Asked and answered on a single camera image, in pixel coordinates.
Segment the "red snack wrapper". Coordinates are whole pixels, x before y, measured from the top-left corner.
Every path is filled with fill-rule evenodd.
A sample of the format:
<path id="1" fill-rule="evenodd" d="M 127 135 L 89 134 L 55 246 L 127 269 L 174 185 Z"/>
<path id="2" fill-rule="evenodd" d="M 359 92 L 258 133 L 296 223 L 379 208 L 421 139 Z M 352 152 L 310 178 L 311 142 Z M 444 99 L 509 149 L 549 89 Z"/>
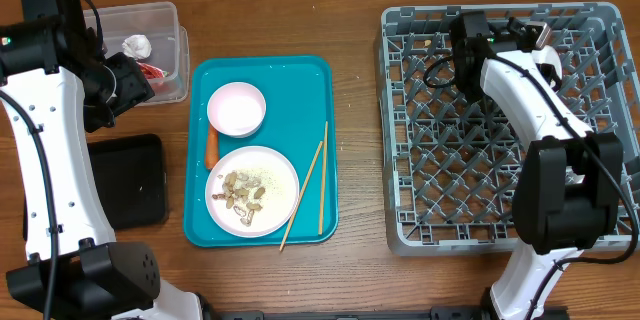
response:
<path id="1" fill-rule="evenodd" d="M 167 71 L 147 63 L 138 62 L 138 66 L 147 80 L 164 78 L 168 75 Z"/>

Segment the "foil ball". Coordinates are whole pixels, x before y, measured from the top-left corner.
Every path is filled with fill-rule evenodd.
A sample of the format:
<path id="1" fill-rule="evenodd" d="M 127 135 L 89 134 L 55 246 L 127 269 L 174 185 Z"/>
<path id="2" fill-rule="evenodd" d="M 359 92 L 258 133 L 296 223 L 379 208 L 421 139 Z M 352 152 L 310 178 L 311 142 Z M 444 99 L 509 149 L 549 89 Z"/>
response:
<path id="1" fill-rule="evenodd" d="M 136 34 L 126 38 L 122 43 L 123 53 L 135 60 L 145 60 L 150 57 L 152 46 L 145 35 Z"/>

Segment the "orange carrot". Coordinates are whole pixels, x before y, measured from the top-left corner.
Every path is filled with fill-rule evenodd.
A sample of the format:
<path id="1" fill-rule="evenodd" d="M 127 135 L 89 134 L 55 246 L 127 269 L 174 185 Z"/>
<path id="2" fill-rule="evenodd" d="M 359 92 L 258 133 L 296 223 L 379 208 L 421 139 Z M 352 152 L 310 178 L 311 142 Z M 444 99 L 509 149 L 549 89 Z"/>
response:
<path id="1" fill-rule="evenodd" d="M 219 161 L 219 158 L 218 132 L 213 126 L 209 126 L 205 148 L 205 168 L 212 170 Z"/>

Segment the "pink bowl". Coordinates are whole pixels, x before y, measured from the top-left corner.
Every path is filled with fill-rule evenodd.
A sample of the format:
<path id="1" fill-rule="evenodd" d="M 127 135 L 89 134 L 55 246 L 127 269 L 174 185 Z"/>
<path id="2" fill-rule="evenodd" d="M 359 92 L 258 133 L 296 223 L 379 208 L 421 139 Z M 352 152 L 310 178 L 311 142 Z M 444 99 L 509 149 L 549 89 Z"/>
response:
<path id="1" fill-rule="evenodd" d="M 209 98 L 207 117 L 219 133 L 246 138 L 258 131 L 266 116 L 262 92 L 246 82 L 231 82 L 218 88 Z"/>

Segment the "teal serving tray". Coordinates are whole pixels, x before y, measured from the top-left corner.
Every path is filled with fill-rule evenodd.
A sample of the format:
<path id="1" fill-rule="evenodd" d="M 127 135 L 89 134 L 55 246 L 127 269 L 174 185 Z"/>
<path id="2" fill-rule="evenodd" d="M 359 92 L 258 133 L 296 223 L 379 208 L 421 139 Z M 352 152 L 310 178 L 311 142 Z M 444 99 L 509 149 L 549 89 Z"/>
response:
<path id="1" fill-rule="evenodd" d="M 326 197 L 323 234 L 318 235 L 322 150 L 308 183 L 302 204 L 286 244 L 319 243 L 338 227 L 338 169 L 332 73 L 328 63 L 314 55 L 218 58 L 201 63 L 192 79 L 183 229 L 199 247 L 279 245 L 287 226 L 258 238 L 241 238 L 220 228 L 205 204 L 209 176 L 205 148 L 209 129 L 207 103 L 221 86 L 246 82 L 266 99 L 267 112 L 259 130 L 248 138 L 219 138 L 221 155 L 250 145 L 272 148 L 283 154 L 304 181 L 328 121 Z"/>

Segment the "peanuts pile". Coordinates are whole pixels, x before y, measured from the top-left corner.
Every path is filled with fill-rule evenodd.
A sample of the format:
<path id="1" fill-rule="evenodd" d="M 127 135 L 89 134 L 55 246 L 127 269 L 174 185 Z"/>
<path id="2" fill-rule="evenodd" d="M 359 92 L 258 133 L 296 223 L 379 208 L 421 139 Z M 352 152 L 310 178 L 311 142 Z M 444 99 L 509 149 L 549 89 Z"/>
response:
<path id="1" fill-rule="evenodd" d="M 253 224 L 255 215 L 263 209 L 262 198 L 266 187 L 258 175 L 243 171 L 231 171 L 215 177 L 220 187 L 211 195 L 213 200 L 223 201 L 245 227 Z"/>

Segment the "white round plate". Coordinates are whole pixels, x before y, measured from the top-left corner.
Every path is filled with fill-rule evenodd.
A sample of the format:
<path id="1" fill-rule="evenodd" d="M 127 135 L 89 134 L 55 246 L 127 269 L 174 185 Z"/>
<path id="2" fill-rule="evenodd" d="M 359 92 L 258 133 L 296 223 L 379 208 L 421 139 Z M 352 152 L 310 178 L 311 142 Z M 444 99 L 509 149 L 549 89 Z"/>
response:
<path id="1" fill-rule="evenodd" d="M 245 146 L 213 167 L 205 200 L 210 217 L 225 232 L 257 238 L 289 221 L 299 192 L 297 172 L 284 155 L 264 146 Z"/>

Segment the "white bowl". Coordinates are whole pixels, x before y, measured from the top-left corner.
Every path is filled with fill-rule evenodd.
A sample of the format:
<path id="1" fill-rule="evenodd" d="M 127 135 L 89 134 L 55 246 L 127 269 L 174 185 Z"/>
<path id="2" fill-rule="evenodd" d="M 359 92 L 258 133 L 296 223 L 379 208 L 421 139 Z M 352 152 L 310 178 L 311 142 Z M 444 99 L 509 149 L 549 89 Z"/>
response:
<path id="1" fill-rule="evenodd" d="M 546 45 L 532 52 L 534 63 L 549 86 L 557 91 L 562 86 L 563 68 L 556 50 Z"/>

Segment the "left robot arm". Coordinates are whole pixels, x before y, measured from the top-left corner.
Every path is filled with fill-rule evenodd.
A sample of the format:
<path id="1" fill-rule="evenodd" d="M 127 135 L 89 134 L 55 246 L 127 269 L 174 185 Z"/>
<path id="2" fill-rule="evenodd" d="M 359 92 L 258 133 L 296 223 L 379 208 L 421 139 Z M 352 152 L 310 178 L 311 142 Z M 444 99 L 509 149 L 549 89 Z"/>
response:
<path id="1" fill-rule="evenodd" d="M 136 61 L 106 56 L 88 0 L 21 0 L 1 30 L 1 101 L 25 190 L 24 267 L 10 295 L 47 319 L 211 319 L 199 294 L 164 280 L 149 246 L 120 242 L 99 200 L 86 136 L 153 90 Z"/>

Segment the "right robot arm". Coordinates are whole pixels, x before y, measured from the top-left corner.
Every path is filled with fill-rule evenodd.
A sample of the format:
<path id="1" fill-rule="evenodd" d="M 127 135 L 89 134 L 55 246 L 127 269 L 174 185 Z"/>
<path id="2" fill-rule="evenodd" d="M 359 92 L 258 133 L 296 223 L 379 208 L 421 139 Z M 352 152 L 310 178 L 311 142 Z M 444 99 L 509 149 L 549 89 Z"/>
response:
<path id="1" fill-rule="evenodd" d="M 639 243 L 639 221 L 621 188 L 624 148 L 596 133 L 558 97 L 563 66 L 548 45 L 545 22 L 510 18 L 504 28 L 485 12 L 464 12 L 449 24 L 451 54 L 435 61 L 423 81 L 451 63 L 451 81 L 476 102 L 490 97 L 526 148 L 512 198 L 519 240 L 501 277 L 487 290 L 494 319 L 561 319 L 545 301 L 571 264 L 613 265 Z"/>

